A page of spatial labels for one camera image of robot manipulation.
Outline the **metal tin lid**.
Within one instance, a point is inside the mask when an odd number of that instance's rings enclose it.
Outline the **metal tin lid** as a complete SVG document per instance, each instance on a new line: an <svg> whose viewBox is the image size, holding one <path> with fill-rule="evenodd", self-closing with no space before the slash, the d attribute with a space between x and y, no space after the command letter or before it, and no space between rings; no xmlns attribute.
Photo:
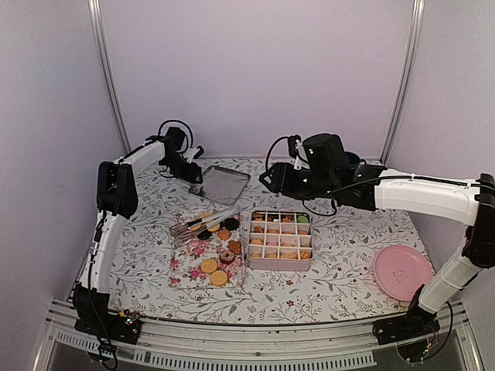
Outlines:
<svg viewBox="0 0 495 371"><path fill-rule="evenodd" d="M203 172L203 182L192 184L189 194L223 205L235 204L251 176L244 172L211 165Z"/></svg>

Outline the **metal serving tongs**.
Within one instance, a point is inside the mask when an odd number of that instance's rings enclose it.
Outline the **metal serving tongs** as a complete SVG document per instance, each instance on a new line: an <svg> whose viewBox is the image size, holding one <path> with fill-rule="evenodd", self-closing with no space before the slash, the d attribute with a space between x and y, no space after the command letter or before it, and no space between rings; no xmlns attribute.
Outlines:
<svg viewBox="0 0 495 371"><path fill-rule="evenodd" d="M220 225L225 219L233 216L239 211L239 206L232 206L229 209L224 209L210 216L205 216L186 223L180 223L169 229L170 236L172 237L173 243L176 247L187 245L202 232L208 231L216 225Z"/></svg>

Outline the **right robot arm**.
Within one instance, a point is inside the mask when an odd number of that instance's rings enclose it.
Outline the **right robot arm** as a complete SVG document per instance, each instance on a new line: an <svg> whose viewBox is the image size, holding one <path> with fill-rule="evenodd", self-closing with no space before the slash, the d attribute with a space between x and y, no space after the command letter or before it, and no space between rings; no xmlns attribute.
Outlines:
<svg viewBox="0 0 495 371"><path fill-rule="evenodd" d="M332 206L375 211L396 209L442 217L466 226L460 247L440 271L416 292L400 330L415 337L430 315L494 266L494 178L445 179L400 172L383 165L352 164L340 137L286 136L293 163L266 165L260 182L273 193L300 201L330 199Z"/></svg>

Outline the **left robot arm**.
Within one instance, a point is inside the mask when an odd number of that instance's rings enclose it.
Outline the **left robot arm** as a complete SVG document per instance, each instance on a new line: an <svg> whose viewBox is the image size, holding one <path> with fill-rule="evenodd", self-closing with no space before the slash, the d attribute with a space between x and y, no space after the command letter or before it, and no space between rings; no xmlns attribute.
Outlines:
<svg viewBox="0 0 495 371"><path fill-rule="evenodd" d="M98 335L109 335L115 327L114 317L108 313L110 268L121 230L138 208L137 175L156 163L173 178L200 184L202 169L194 160L203 153L201 146L194 145L190 126L171 119L128 154L99 165L97 224L73 292L79 319Z"/></svg>

